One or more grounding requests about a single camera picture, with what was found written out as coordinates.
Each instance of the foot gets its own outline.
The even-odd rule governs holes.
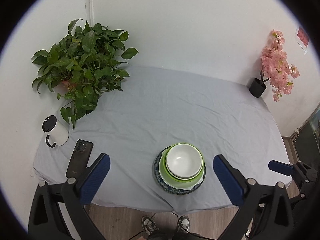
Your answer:
[[[190,219],[187,216],[181,216],[179,218],[179,223],[177,225],[177,231],[186,233],[186,230],[189,231],[189,228],[190,228]]]
[[[153,221],[153,219],[149,216],[144,216],[141,223],[143,230],[145,230],[149,236],[153,231],[159,229],[156,227],[156,223]]]

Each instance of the light gray tablecloth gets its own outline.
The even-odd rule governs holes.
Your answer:
[[[151,67],[131,67],[128,72],[124,91],[104,93],[96,110],[77,121],[74,130],[69,128],[65,145],[49,148],[43,137],[34,160],[39,176],[65,182],[76,141],[83,139],[94,143],[89,166],[100,153],[111,159],[93,199],[102,206],[182,214],[231,205],[212,168],[217,154],[261,184],[291,181],[268,169],[272,159],[289,160],[273,116],[245,86]],[[207,166],[202,186],[180,196],[165,192],[153,175],[158,153],[178,142],[197,146]]]

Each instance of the black plant pot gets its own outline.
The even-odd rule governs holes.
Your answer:
[[[255,78],[252,81],[249,91],[254,97],[259,98],[266,88],[264,83],[260,85],[260,79]]]

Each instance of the pothos plant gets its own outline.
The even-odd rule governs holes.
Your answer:
[[[128,39],[128,32],[111,31],[97,23],[90,27],[86,22],[84,29],[76,26],[77,19],[68,25],[68,35],[58,44],[54,44],[49,52],[42,49],[34,54],[34,64],[40,65],[37,77],[32,87],[37,85],[37,91],[42,83],[48,85],[51,92],[58,84],[68,87],[65,95],[57,94],[71,100],[71,107],[62,107],[61,116],[69,123],[69,118],[75,128],[76,120],[92,112],[102,93],[121,89],[121,81],[129,77],[126,70],[119,68],[118,50],[120,56],[130,59],[138,51],[135,48],[125,50],[123,42]]]

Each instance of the black smartphone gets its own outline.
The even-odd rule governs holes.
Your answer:
[[[80,176],[87,167],[92,148],[92,142],[77,141],[67,169],[67,178],[78,178]]]

